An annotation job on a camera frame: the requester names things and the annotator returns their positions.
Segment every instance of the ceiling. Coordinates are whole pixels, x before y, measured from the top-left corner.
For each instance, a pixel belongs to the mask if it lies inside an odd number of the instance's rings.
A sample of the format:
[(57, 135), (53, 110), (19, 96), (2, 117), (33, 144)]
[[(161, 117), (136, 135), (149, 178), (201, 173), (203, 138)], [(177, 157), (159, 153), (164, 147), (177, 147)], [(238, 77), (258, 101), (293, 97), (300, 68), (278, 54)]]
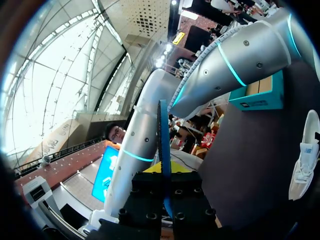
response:
[(135, 64), (143, 50), (125, 41), (128, 34), (167, 42), (171, 0), (99, 1)]

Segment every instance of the blue screen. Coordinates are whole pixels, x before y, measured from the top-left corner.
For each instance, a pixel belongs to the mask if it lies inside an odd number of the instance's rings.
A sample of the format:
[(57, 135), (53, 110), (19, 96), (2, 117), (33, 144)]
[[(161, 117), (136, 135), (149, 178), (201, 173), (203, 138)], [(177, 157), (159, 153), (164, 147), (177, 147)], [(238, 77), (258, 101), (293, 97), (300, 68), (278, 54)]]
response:
[(105, 202), (105, 194), (110, 185), (112, 174), (114, 173), (118, 154), (119, 151), (117, 149), (107, 146), (102, 157), (92, 189), (92, 196), (101, 202)]

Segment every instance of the shoe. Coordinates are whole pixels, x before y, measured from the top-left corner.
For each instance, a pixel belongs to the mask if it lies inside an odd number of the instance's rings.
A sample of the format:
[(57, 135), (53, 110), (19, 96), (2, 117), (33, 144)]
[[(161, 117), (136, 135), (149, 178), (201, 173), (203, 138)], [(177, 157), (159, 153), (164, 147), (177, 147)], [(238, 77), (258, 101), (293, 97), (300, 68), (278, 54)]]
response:
[(300, 155), (293, 169), (289, 200), (300, 199), (308, 190), (314, 177), (314, 169), (319, 157), (319, 141), (315, 139), (316, 133), (320, 133), (319, 117), (316, 111), (310, 110), (304, 125)]

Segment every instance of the white robotic arm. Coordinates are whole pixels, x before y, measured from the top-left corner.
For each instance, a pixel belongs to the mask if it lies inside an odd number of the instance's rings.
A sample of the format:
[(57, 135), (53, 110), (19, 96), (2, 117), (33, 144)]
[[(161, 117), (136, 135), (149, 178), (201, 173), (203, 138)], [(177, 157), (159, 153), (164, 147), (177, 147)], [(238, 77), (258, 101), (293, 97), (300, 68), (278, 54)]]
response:
[(188, 119), (210, 100), (271, 76), (301, 58), (319, 74), (320, 61), (308, 36), (290, 13), (280, 9), (266, 20), (222, 35), (205, 49), (181, 82), (162, 69), (155, 70), (124, 137), (104, 203), (105, 214), (118, 217), (134, 174), (151, 165), (157, 150), (160, 99), (170, 103), (170, 113)]

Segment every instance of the yellow sign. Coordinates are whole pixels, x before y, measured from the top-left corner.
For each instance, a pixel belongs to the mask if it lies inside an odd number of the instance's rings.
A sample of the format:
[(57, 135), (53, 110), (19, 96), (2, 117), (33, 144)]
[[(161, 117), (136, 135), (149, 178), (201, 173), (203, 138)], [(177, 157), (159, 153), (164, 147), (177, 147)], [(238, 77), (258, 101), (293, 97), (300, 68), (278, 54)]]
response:
[(179, 34), (175, 37), (172, 43), (178, 45), (178, 43), (181, 41), (184, 35), (186, 35), (184, 32), (179, 32)]

